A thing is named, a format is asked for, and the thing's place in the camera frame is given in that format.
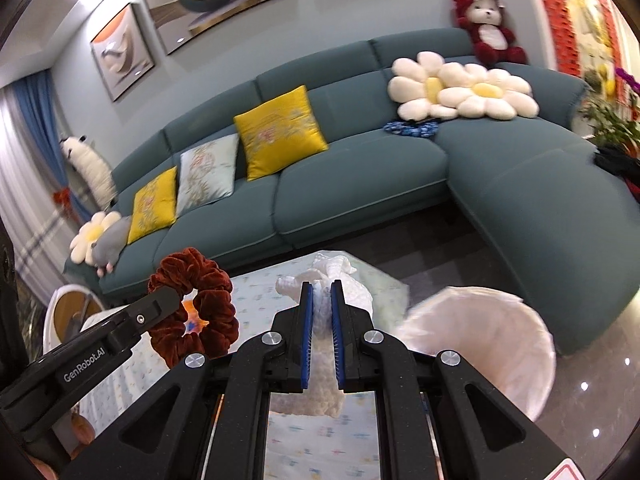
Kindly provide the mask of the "black garment on sofa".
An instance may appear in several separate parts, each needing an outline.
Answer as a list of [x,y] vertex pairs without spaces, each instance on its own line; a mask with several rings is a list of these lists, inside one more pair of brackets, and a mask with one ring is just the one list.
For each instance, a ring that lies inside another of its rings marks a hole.
[[593,155],[596,166],[622,179],[632,196],[639,200],[640,167],[639,161],[615,146],[600,146]]

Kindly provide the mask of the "left framed wall picture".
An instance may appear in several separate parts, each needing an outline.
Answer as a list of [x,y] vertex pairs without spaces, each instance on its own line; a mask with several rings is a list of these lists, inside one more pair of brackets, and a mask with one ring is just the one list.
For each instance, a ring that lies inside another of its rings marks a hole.
[[155,67],[134,3],[127,3],[105,24],[90,47],[112,102]]

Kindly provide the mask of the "orange snack wrapper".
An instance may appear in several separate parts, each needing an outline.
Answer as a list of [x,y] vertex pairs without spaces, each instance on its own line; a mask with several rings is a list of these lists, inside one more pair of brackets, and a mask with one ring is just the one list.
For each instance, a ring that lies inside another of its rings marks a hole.
[[208,321],[202,320],[198,314],[198,309],[194,307],[191,299],[183,300],[182,306],[186,310],[186,322],[184,322],[184,336],[189,334],[199,335],[208,325]]

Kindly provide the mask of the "white daisy cushion left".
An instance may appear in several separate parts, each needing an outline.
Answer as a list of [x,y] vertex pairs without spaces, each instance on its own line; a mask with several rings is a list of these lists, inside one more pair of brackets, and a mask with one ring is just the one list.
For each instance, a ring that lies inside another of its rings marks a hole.
[[416,60],[396,58],[393,77],[387,85],[390,99],[398,105],[398,117],[405,122],[424,122],[427,119],[450,120],[458,117],[454,107],[439,103],[439,92],[446,88],[438,73],[445,65],[444,58],[435,52],[422,51]]

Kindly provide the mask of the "small white daisy cushion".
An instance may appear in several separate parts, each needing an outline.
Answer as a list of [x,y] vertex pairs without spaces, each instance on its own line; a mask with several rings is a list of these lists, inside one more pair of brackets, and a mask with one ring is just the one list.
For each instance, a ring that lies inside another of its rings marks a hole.
[[72,263],[87,263],[93,265],[92,246],[111,226],[119,221],[122,215],[117,211],[96,212],[86,222],[70,242],[70,261]]

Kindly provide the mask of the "teal sectional sofa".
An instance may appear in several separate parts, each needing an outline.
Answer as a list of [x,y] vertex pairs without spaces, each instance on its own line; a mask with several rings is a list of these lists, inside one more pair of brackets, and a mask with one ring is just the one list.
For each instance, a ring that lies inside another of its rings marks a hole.
[[113,171],[116,207],[177,165],[188,148],[228,136],[233,119],[305,86],[328,149],[258,180],[235,163],[231,196],[198,207],[126,248],[115,271],[64,271],[111,300],[142,295],[160,260],[194,247],[233,270],[314,246],[451,195],[495,249],[516,290],[544,319],[556,348],[589,346],[639,287],[639,206],[627,185],[593,161],[593,145],[570,131],[585,95],[574,76],[512,65],[540,106],[535,118],[454,119],[433,139],[385,131],[396,116],[387,95],[393,60],[431,49],[469,61],[453,28],[383,36],[280,65],[168,122]]

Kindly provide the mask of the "dark red velvet scrunchie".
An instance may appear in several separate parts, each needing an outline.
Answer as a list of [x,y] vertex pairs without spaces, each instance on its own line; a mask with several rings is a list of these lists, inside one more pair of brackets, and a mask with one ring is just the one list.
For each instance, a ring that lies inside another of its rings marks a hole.
[[151,346],[167,367],[177,366],[191,353],[209,359],[225,356],[239,338],[239,321],[232,304],[232,281],[214,260],[189,247],[163,258],[149,278],[148,291],[168,287],[183,298],[193,294],[194,307],[208,325],[199,335],[184,336],[186,310],[178,307],[149,330]]

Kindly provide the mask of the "white daisy cushion right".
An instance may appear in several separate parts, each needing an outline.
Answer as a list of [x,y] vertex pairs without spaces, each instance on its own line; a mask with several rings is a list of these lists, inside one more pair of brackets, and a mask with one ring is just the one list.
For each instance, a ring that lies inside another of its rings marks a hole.
[[437,104],[456,117],[489,117],[506,122],[538,116],[539,105],[529,82],[507,70],[450,62],[442,66],[437,77],[444,85]]

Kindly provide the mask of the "round white side table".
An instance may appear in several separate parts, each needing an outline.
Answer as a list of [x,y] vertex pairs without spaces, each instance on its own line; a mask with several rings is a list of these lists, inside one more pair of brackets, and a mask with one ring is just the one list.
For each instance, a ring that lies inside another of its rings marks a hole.
[[55,289],[44,318],[43,352],[48,353],[62,344],[70,326],[82,326],[88,316],[104,310],[98,296],[85,286],[69,284]]

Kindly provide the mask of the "red bear plush toy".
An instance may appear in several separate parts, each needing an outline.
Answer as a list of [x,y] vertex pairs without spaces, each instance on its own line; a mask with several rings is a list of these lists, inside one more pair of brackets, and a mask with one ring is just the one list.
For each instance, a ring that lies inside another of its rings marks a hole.
[[517,46],[514,33],[503,24],[501,0],[452,0],[457,25],[472,42],[474,55],[486,66],[500,62],[527,64],[528,56]]

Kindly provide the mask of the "white plastic bag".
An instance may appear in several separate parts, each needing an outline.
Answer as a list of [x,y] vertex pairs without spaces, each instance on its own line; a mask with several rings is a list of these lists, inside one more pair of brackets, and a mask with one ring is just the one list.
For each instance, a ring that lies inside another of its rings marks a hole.
[[295,276],[282,276],[276,281],[281,296],[299,300],[303,284],[312,288],[312,334],[309,385],[299,394],[274,394],[270,410],[282,415],[340,416],[345,393],[338,388],[334,364],[331,285],[339,280],[345,300],[373,314],[373,298],[367,287],[354,278],[357,269],[343,255],[319,254],[311,266]]

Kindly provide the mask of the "small yellow embroidered cushion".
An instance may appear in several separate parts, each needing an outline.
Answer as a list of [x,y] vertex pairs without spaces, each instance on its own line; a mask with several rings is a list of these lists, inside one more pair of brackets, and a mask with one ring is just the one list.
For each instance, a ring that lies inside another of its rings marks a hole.
[[176,222],[176,180],[177,167],[173,166],[136,193],[127,238],[128,245],[156,231],[170,228]]

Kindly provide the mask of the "blue patterned cloth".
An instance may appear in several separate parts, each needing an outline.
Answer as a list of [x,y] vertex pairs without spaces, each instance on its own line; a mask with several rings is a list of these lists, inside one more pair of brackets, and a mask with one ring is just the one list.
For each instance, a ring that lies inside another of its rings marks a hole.
[[394,120],[393,122],[388,122],[383,127],[383,130],[387,133],[421,139],[431,139],[433,136],[436,136],[438,129],[439,122],[437,120],[424,120],[423,122]]

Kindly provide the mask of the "white sheep plush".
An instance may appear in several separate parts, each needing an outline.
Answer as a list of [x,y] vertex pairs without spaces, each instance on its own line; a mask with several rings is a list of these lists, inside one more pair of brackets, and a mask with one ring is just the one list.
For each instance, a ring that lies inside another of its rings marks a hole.
[[111,208],[117,197],[111,167],[86,142],[86,138],[69,136],[60,141],[64,158],[84,179],[96,204],[103,210]]

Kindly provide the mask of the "red paper decoration wall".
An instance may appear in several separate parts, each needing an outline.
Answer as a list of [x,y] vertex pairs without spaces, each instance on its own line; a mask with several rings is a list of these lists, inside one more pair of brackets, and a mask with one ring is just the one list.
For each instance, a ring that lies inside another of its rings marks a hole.
[[559,72],[582,76],[576,36],[565,0],[541,0],[551,30],[551,39]]

